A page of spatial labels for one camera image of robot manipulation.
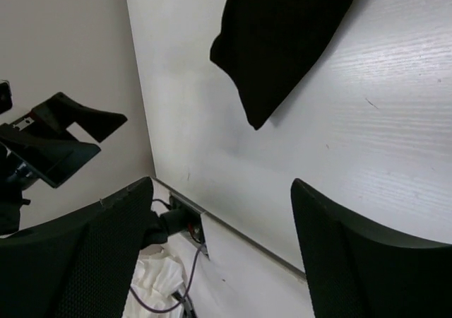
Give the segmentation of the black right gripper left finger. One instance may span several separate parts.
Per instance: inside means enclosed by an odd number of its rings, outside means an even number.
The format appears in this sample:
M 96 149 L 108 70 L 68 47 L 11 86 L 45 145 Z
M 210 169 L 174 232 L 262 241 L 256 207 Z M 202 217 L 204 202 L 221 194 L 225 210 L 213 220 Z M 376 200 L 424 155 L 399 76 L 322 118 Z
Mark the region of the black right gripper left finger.
M 2 317 L 121 317 L 152 218 L 144 177 L 1 239 Z

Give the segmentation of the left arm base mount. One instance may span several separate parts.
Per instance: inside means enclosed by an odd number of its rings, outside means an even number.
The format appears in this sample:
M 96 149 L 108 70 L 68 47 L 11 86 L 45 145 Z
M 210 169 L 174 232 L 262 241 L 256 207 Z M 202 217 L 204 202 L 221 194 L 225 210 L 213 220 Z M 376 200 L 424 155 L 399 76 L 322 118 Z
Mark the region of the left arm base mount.
M 169 201 L 153 197 L 151 205 L 162 204 L 166 211 L 157 214 L 151 211 L 151 227 L 145 232 L 142 248 L 150 245 L 163 244 L 168 238 L 176 234 L 188 234 L 189 240 L 208 257 L 206 236 L 203 231 L 201 214 L 204 210 L 179 192 L 171 189 Z

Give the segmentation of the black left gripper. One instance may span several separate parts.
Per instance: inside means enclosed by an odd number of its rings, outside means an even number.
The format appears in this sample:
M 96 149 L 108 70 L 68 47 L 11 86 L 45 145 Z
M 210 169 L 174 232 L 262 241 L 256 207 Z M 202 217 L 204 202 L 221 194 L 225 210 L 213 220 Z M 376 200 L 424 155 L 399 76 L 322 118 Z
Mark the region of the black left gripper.
M 30 204 L 30 200 L 23 198 L 23 191 L 37 177 L 53 188 L 60 187 L 100 152 L 95 144 L 75 140 L 67 131 L 69 126 L 77 123 L 101 143 L 127 121 L 123 114 L 86 107 L 63 92 L 32 108 L 31 114 L 52 139 L 1 125 L 2 233 L 18 231 L 20 209 Z

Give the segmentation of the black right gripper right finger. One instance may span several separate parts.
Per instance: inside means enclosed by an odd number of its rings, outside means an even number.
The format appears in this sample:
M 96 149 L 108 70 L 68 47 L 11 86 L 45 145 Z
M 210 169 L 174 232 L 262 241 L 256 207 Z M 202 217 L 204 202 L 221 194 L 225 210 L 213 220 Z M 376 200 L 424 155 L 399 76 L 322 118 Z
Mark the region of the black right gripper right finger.
M 451 245 L 334 202 L 300 179 L 292 211 L 315 317 L 450 317 Z

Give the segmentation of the black skirt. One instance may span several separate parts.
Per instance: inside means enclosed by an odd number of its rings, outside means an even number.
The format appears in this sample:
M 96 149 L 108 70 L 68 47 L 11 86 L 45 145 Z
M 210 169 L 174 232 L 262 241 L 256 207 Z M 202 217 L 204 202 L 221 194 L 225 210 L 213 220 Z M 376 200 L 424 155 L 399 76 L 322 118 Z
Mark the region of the black skirt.
M 226 0 L 210 60 L 259 130 L 317 62 L 354 0 Z

